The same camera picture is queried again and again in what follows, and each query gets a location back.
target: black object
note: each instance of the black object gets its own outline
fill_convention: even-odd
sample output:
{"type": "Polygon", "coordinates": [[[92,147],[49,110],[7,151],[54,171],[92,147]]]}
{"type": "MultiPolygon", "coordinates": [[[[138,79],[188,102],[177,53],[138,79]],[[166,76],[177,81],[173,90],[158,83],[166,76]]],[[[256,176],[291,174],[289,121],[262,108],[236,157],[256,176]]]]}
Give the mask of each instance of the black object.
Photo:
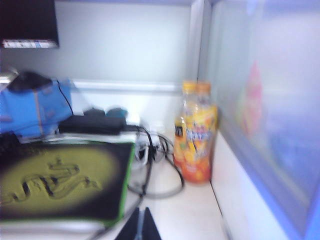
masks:
{"type": "Polygon", "coordinates": [[[115,238],[115,240],[161,240],[155,221],[151,215],[150,209],[147,207],[144,213],[136,208],[129,220],[124,225],[121,232],[115,238]],[[142,227],[140,226],[140,219],[143,217],[142,227]]]}
{"type": "Polygon", "coordinates": [[[1,0],[3,40],[49,40],[59,46],[54,0],[1,0]]]}
{"type": "Polygon", "coordinates": [[[123,200],[127,191],[125,186],[128,184],[133,151],[132,143],[32,142],[21,144],[15,147],[14,151],[4,152],[0,157],[0,179],[4,175],[11,179],[11,176],[14,176],[16,183],[0,182],[1,221],[87,219],[103,221],[107,226],[112,225],[123,216],[123,200]],[[105,156],[100,156],[101,159],[93,165],[92,160],[97,158],[96,153],[105,153],[105,156]],[[100,166],[105,166],[102,159],[109,160],[111,168],[114,168],[116,163],[112,170],[114,177],[108,184],[103,184],[101,177],[97,178],[94,173],[105,171],[100,166]],[[24,167],[24,171],[15,171],[21,169],[21,166],[24,167]],[[97,194],[84,200],[84,193],[90,190],[97,194]],[[74,198],[76,201],[70,204],[70,200],[74,198]],[[30,205],[21,210],[19,205],[23,205],[26,200],[37,202],[38,210],[33,211],[30,205]],[[61,208],[64,202],[69,204],[68,208],[61,208]],[[41,209],[41,205],[46,204],[53,206],[50,211],[45,207],[41,209]]]}
{"type": "Polygon", "coordinates": [[[105,115],[108,117],[126,118],[128,116],[128,111],[123,108],[116,107],[107,111],[105,115]]]}
{"type": "Polygon", "coordinates": [[[70,116],[60,122],[60,133],[118,135],[126,125],[124,117],[100,115],[70,116]]]}
{"type": "Polygon", "coordinates": [[[14,133],[7,132],[0,134],[0,159],[3,159],[2,155],[5,153],[14,152],[20,145],[20,141],[14,133]]]}
{"type": "Polygon", "coordinates": [[[72,114],[72,115],[75,115],[75,114],[74,114],[74,111],[73,111],[73,109],[72,109],[72,107],[71,107],[71,104],[70,104],[70,102],[69,102],[69,100],[68,100],[68,98],[66,97],[66,95],[64,94],[64,92],[63,92],[62,89],[61,89],[60,82],[59,82],[58,80],[56,80],[56,83],[58,84],[58,88],[59,88],[59,91],[60,91],[61,95],[64,97],[66,103],[67,103],[68,106],[69,106],[69,109],[70,109],[71,114],[72,114]]]}
{"type": "Polygon", "coordinates": [[[35,90],[37,88],[52,85],[52,80],[32,71],[21,72],[7,88],[11,92],[35,90]]]}
{"type": "Polygon", "coordinates": [[[104,116],[105,111],[102,109],[97,109],[97,108],[91,108],[89,110],[86,110],[83,112],[85,116],[104,116]]]}

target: black cable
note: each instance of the black cable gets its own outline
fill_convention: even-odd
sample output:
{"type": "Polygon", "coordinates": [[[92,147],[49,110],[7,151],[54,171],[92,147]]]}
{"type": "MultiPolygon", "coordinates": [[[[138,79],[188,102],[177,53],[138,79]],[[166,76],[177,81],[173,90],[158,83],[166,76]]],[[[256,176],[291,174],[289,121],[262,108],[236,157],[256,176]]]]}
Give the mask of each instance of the black cable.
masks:
{"type": "Polygon", "coordinates": [[[145,182],[144,184],[142,185],[142,194],[143,196],[146,195],[146,191],[147,191],[147,188],[148,188],[148,185],[149,185],[149,182],[150,182],[150,178],[151,178],[151,170],[152,170],[152,164],[153,164],[153,160],[155,159],[155,148],[154,148],[154,145],[153,145],[153,142],[152,142],[152,138],[150,136],[150,133],[142,126],[136,126],[137,127],[137,130],[138,132],[140,130],[143,130],[147,137],[148,137],[148,140],[149,140],[149,148],[148,148],[148,163],[149,163],[149,169],[148,169],[148,172],[147,172],[147,176],[146,176],[146,179],[145,179],[145,182]]]}
{"type": "MultiPolygon", "coordinates": [[[[171,155],[171,156],[173,155],[172,153],[169,152],[169,144],[173,147],[173,143],[169,139],[167,139],[165,136],[163,136],[161,134],[157,134],[157,136],[160,139],[160,144],[161,144],[162,149],[163,149],[164,158],[178,173],[178,175],[180,177],[181,185],[178,188],[175,188],[173,190],[170,190],[168,192],[163,192],[163,193],[145,192],[144,196],[146,198],[149,198],[149,199],[165,199],[165,198],[169,198],[169,197],[172,197],[172,196],[180,193],[185,187],[185,180],[184,180],[181,172],[179,171],[179,169],[175,166],[175,164],[169,158],[169,155],[171,155]]],[[[131,191],[133,193],[136,193],[138,195],[142,194],[141,190],[139,190],[137,188],[134,188],[134,187],[132,187],[130,185],[128,185],[128,189],[129,189],[129,191],[131,191]]]]}
{"type": "Polygon", "coordinates": [[[69,106],[69,108],[70,108],[70,111],[71,111],[72,116],[74,116],[74,111],[72,110],[72,107],[71,107],[71,104],[70,104],[70,102],[69,102],[68,98],[66,97],[66,95],[64,94],[64,92],[63,92],[63,91],[62,91],[62,89],[61,89],[60,82],[59,82],[58,80],[55,80],[55,81],[58,83],[59,91],[60,91],[60,93],[62,94],[62,96],[64,97],[64,99],[65,99],[66,103],[68,104],[68,106],[69,106]]]}

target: blue fabric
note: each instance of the blue fabric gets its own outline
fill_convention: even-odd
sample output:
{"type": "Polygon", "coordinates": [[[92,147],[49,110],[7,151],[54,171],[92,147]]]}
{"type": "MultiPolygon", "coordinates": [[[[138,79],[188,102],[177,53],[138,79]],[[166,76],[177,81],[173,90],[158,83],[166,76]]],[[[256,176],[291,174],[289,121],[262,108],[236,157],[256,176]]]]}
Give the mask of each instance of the blue fabric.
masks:
{"type": "MultiPolygon", "coordinates": [[[[69,81],[61,82],[60,86],[71,103],[69,81]]],[[[13,131],[24,137],[49,134],[57,129],[58,122],[71,115],[56,81],[35,91],[18,93],[4,89],[0,92],[0,133],[13,131]]]]}

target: desk surface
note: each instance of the desk surface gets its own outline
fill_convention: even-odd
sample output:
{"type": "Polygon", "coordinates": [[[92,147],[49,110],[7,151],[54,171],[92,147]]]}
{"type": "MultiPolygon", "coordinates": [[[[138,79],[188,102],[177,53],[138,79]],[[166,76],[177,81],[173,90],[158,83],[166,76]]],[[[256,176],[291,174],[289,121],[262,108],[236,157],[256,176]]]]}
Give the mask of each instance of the desk surface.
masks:
{"type": "MultiPolygon", "coordinates": [[[[142,170],[132,171],[130,183],[135,184],[142,170]]],[[[148,191],[152,193],[166,192],[179,186],[180,179],[175,170],[164,160],[153,165],[148,191]]],[[[126,207],[132,205],[135,195],[128,192],[126,207]]],[[[186,183],[184,190],[166,199],[145,198],[140,209],[149,207],[163,240],[225,240],[222,218],[209,183],[194,185],[186,183]]],[[[101,240],[113,240],[126,221],[101,237],[101,240]]],[[[86,240],[91,234],[71,232],[25,232],[0,233],[1,240],[86,240]]]]}

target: orange juice bottle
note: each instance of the orange juice bottle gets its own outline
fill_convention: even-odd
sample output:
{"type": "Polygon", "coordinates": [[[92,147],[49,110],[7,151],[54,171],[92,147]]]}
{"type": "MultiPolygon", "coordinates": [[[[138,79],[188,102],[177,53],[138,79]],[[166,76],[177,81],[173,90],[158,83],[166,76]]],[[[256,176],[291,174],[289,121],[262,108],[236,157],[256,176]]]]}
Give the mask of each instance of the orange juice bottle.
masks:
{"type": "Polygon", "coordinates": [[[185,150],[187,147],[187,132],[185,119],[192,116],[196,105],[195,81],[184,81],[182,84],[183,101],[181,110],[175,118],[175,137],[173,147],[173,161],[177,167],[181,167],[185,161],[185,150]]]}
{"type": "Polygon", "coordinates": [[[184,179],[204,183],[211,179],[212,151],[217,130],[218,110],[210,100],[211,85],[199,82],[193,114],[185,118],[186,148],[181,165],[184,179]]]}

